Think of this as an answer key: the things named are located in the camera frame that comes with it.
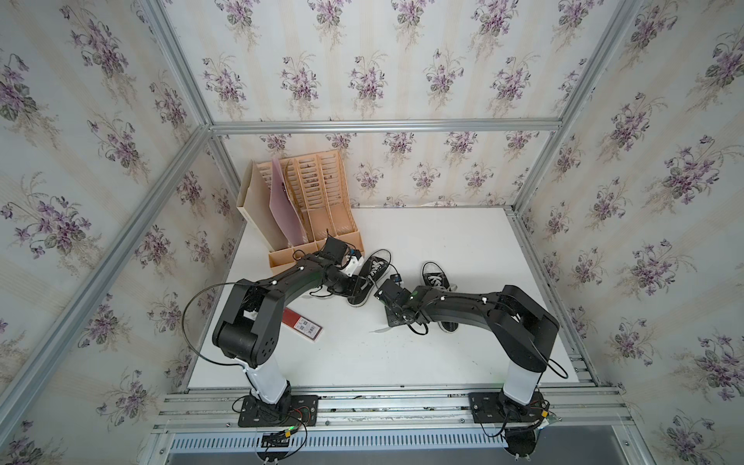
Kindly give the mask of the black canvas sneaker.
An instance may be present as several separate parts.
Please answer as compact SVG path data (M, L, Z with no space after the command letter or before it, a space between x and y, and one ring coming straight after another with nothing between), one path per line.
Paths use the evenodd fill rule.
M437 263L429 261L422 265L422 284L430 286L440 291L453 291L455 286L451 284L443 267ZM446 333L454 333L458 329L457 323L439 322L439 328Z
M352 296L347 298L347 303L352 307L364 306L385 277L392 261L393 254L385 248L378 249L369 255L364 260L358 274L354 275L356 281Z

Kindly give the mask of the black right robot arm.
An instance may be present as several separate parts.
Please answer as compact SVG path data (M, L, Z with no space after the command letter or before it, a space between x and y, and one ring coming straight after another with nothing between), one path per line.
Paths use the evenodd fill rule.
M409 291L387 279L375 292L403 325L457 323L492 332L510 359L501 397L526 406L533 400L552 355L560 323L521 288L466 294L418 286Z

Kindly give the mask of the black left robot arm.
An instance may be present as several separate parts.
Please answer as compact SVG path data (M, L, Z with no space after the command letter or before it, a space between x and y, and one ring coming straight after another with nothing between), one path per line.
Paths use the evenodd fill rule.
M242 368L253 395L263 404L278 406L291 395L291 384L273 358L286 306L319 287L348 298L363 263L357 255L339 265L311 254L273 277L234 283L212 333L212 344Z

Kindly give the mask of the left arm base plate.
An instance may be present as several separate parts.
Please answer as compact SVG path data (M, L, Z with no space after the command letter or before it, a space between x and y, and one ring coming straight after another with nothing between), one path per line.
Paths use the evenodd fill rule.
M240 407L232 405L238 413L239 427L269 427L281 424L314 426L317 424L320 397L317 395L283 395L277 404L261 401L248 394L240 397Z

